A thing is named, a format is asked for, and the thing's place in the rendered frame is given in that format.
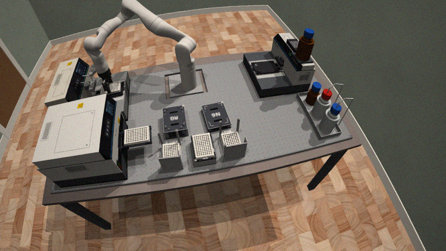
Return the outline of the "red bottle cap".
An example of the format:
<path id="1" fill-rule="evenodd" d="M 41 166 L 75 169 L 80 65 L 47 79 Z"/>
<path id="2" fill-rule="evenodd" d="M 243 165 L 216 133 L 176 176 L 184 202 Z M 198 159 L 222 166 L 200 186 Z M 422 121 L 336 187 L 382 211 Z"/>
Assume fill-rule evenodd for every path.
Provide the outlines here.
<path id="1" fill-rule="evenodd" d="M 332 92 L 330 90 L 328 93 L 327 92 L 328 92 L 328 89 L 324 89 L 322 92 L 322 97 L 326 100 L 329 100 L 332 96 Z"/>

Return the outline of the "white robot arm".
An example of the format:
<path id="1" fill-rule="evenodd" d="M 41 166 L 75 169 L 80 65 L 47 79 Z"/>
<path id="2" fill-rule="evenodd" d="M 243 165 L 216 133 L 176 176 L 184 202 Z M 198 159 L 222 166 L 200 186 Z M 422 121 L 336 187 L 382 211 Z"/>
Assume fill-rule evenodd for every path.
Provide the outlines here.
<path id="1" fill-rule="evenodd" d="M 89 76 L 93 76 L 96 72 L 102 74 L 108 70 L 108 63 L 100 49 L 106 39 L 135 14 L 144 26 L 155 35 L 171 38 L 178 42 L 175 46 L 175 54 L 179 63 L 182 88 L 184 90 L 195 89 L 197 87 L 195 59 L 190 55 L 197 46 L 195 40 L 150 12 L 137 0 L 122 0 L 120 13 L 115 18 L 106 21 L 97 30 L 97 37 L 85 38 L 83 46 L 93 62 Z"/>

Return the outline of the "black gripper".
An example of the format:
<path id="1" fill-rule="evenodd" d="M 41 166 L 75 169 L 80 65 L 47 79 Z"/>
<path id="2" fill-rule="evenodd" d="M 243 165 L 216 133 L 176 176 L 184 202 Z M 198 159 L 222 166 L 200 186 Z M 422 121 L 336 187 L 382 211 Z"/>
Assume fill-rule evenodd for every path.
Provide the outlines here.
<path id="1" fill-rule="evenodd" d="M 107 91 L 107 93 L 110 94 L 111 90 L 110 90 L 109 84 L 113 82 L 112 79 L 111 79 L 110 69 L 108 68 L 108 70 L 106 72 L 104 72 L 102 74 L 98 74 L 98 76 L 100 78 L 102 78 L 102 80 L 103 80 L 102 86 L 104 88 L 104 91 Z M 108 84 L 107 84 L 107 82 L 108 82 Z"/>

